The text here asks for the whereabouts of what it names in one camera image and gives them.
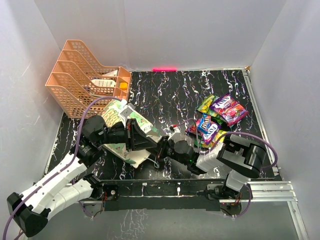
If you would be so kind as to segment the purple Fox's berries candy bag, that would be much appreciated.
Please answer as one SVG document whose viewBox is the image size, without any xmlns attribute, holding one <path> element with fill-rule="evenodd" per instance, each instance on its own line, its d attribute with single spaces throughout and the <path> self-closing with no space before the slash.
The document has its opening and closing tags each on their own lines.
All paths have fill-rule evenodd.
<svg viewBox="0 0 320 240">
<path fill-rule="evenodd" d="M 240 122 L 248 114 L 247 109 L 236 101 L 230 93 L 214 100 L 209 107 L 222 117 L 229 127 Z"/>
</svg>

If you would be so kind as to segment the blue M&M's candy bag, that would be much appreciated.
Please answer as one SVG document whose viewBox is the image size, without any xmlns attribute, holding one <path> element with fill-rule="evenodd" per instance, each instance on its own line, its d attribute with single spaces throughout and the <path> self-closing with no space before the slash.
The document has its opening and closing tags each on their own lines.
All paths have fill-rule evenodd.
<svg viewBox="0 0 320 240">
<path fill-rule="evenodd" d="M 207 134 L 211 126 L 211 122 L 211 116 L 203 113 L 202 117 L 196 121 L 196 129 L 201 133 Z"/>
</svg>

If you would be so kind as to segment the red candy bag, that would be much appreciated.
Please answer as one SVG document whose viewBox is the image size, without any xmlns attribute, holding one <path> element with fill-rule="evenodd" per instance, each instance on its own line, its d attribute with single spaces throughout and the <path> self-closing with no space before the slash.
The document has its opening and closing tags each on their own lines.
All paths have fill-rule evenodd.
<svg viewBox="0 0 320 240">
<path fill-rule="evenodd" d="M 194 135 L 201 134 L 201 132 L 197 130 L 196 121 L 195 123 L 192 123 L 190 126 L 187 127 L 187 129 L 185 130 L 186 133 L 194 134 Z M 214 121 L 211 121 L 211 125 L 209 127 L 208 133 L 203 133 L 203 134 L 206 134 L 206 136 L 204 137 L 204 141 L 206 142 L 206 144 L 208 144 L 212 140 L 212 138 L 218 133 L 219 130 L 220 130 L 220 125 L 218 125 Z"/>
</svg>

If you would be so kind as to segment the green Fox's candy bag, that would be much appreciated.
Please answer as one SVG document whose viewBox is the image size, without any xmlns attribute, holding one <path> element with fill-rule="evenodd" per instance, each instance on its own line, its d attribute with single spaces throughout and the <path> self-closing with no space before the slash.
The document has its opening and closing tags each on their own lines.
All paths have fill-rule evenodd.
<svg viewBox="0 0 320 240">
<path fill-rule="evenodd" d="M 228 122 L 228 121 L 226 121 L 222 116 L 220 116 L 220 115 L 217 115 L 216 117 L 215 117 L 215 119 L 217 120 L 217 122 L 220 124 L 220 125 L 226 125 L 226 126 L 228 126 L 228 127 L 230 127 L 231 125 L 230 125 L 230 123 Z"/>
</svg>

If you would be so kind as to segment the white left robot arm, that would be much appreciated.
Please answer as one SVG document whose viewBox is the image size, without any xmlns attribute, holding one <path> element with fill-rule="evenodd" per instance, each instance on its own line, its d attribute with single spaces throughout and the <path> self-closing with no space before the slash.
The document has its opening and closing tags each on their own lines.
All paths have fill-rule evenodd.
<svg viewBox="0 0 320 240">
<path fill-rule="evenodd" d="M 6 201 L 10 217 L 28 238 L 37 235 L 50 218 L 86 198 L 99 199 L 103 187 L 99 181 L 87 175 L 69 185 L 78 175 L 90 168 L 103 154 L 100 146 L 123 144 L 129 152 L 141 152 L 157 148 L 158 130 L 142 117 L 127 117 L 107 125 L 101 115 L 81 122 L 75 145 L 64 159 L 41 180 L 22 193 L 11 193 Z"/>
</svg>

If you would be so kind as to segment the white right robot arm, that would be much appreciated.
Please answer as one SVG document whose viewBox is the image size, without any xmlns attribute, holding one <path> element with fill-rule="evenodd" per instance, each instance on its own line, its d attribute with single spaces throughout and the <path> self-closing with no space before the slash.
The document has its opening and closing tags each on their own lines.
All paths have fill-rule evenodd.
<svg viewBox="0 0 320 240">
<path fill-rule="evenodd" d="M 196 152 L 185 140 L 174 142 L 167 136 L 162 137 L 157 147 L 149 151 L 158 161 L 170 158 L 187 166 L 187 170 L 195 175 L 209 172 L 217 162 L 228 166 L 231 171 L 223 185 L 205 190 L 207 198 L 217 200 L 240 199 L 243 186 L 259 178 L 267 155 L 264 145 L 235 133 L 225 135 L 223 142 L 205 153 Z"/>
</svg>

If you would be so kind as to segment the green spring tea candy bag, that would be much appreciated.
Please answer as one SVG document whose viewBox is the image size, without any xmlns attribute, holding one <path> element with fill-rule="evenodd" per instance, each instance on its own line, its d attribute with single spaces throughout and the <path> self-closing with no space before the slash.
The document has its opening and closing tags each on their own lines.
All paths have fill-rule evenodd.
<svg viewBox="0 0 320 240">
<path fill-rule="evenodd" d="M 221 116 L 215 112 L 213 109 L 211 109 L 211 104 L 217 100 L 219 97 L 213 94 L 210 94 L 208 97 L 206 97 L 202 103 L 197 107 L 197 111 L 203 114 L 210 115 L 211 117 L 215 119 L 221 120 Z"/>
</svg>

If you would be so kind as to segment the green paper gift bag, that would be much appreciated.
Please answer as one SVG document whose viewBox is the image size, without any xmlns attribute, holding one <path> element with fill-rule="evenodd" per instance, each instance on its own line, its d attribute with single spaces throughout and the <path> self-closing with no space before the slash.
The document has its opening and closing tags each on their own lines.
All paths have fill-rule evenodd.
<svg viewBox="0 0 320 240">
<path fill-rule="evenodd" d="M 126 100 L 111 100 L 100 113 L 108 128 L 103 147 L 137 168 L 157 147 L 159 131 Z"/>
</svg>

